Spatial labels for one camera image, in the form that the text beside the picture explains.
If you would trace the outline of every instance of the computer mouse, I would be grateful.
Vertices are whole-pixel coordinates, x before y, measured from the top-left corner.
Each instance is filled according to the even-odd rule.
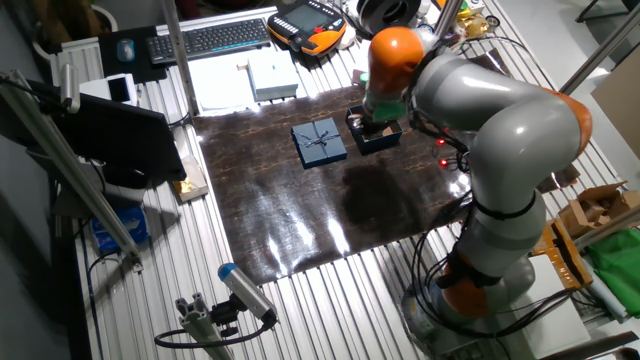
[[[133,50],[133,40],[122,39],[118,41],[118,49],[116,51],[120,62],[132,62],[136,58],[136,52]]]

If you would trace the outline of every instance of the black box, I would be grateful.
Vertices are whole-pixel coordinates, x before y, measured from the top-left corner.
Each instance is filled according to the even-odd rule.
[[[363,114],[364,108],[362,105],[354,106],[347,110],[347,117],[345,121],[347,122],[347,126],[351,131],[351,136],[356,141],[358,145],[358,149],[360,149],[360,153],[362,155],[371,154],[376,151],[380,151],[386,149],[388,147],[394,146],[400,142],[400,136],[402,136],[402,127],[398,121],[392,121],[389,127],[382,131],[382,133],[387,130],[391,130],[392,133],[388,135],[382,135],[382,133],[375,133],[371,136],[362,135],[360,129],[356,128],[353,124],[353,121],[349,120],[349,116]]]

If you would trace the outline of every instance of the computer monitor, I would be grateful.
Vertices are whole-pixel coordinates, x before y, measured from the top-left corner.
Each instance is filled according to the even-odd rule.
[[[60,98],[58,87],[35,81],[29,85],[38,94]],[[107,178],[107,182],[126,186],[130,175],[136,178],[129,179],[131,182],[139,183],[142,176],[157,185],[186,177],[173,134],[161,113],[83,94],[76,114],[52,118],[76,155],[105,163],[105,178],[109,175],[114,180]],[[1,96],[0,135],[26,147],[38,145]]]

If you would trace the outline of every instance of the green bag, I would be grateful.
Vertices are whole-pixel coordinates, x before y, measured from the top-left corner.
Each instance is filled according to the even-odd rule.
[[[594,270],[629,315],[640,317],[640,231],[622,229],[588,247]]]

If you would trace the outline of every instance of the keyboard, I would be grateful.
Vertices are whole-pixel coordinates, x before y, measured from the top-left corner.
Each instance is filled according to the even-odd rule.
[[[222,55],[269,45],[271,38],[262,19],[244,20],[182,32],[187,58]],[[169,35],[147,39],[152,64],[175,62]]]

